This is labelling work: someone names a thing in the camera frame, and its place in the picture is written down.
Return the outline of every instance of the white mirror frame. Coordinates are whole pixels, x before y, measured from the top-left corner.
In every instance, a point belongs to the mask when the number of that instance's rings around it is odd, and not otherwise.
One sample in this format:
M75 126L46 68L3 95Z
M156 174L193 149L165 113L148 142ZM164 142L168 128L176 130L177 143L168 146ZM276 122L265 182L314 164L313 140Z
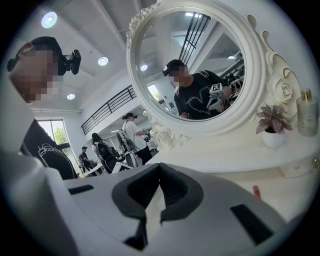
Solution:
M227 111L209 120L180 119L164 112L148 96L146 87L139 78L136 48L140 35L144 34L147 30L146 25L150 24L155 16L160 18L179 11L200 12L217 20L230 31L244 53L245 77L241 95ZM163 149L172 149L175 144L182 146L183 140L188 141L191 137L214 136L235 130L245 122L252 121L259 107L266 103L292 106L289 103L294 101L296 91L299 91L296 76L289 77L292 71L286 62L267 45L268 32L256 33L256 20L253 16L244 18L221 2L163 0L142 9L141 14L131 19L129 28L126 52L128 74L138 99L147 111L145 115L150 118L156 143ZM289 88L291 84L294 85L294 89L292 88L295 92L294 97L292 93L289 99L283 99L283 95L277 97L279 93L277 87L283 84ZM290 117L297 112L297 109L292 107L289 110Z

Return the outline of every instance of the white shirt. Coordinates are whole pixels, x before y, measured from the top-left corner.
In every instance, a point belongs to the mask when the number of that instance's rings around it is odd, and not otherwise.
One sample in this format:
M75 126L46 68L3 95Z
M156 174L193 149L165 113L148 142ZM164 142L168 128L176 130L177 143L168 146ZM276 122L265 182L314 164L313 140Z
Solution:
M124 131L128 138L133 142L137 151L146 148L147 142L141 136L136 135L136 133L140 130L134 122L125 122L122 126L122 131Z

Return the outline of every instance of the man in white shirt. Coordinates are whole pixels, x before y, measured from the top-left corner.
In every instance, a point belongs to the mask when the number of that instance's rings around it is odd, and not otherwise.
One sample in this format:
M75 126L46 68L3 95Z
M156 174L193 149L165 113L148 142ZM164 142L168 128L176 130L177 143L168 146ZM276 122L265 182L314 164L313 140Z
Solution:
M133 142L137 152L135 153L139 158L142 159L142 165L145 165L148 162L152 155L150 153L147 142L141 137L142 135L148 135L147 131L141 131L134 123L134 120L137 118L133 113L127 113L122 117L126 122L122 126L122 130L128 136L128 138Z

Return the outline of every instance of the carved rose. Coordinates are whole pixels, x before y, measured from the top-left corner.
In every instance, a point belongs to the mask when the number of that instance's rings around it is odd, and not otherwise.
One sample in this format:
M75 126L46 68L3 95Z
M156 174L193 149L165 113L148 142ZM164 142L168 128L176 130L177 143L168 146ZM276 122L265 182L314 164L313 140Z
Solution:
M278 83L274 88L275 98L282 103L288 104L293 96L292 88L285 82Z

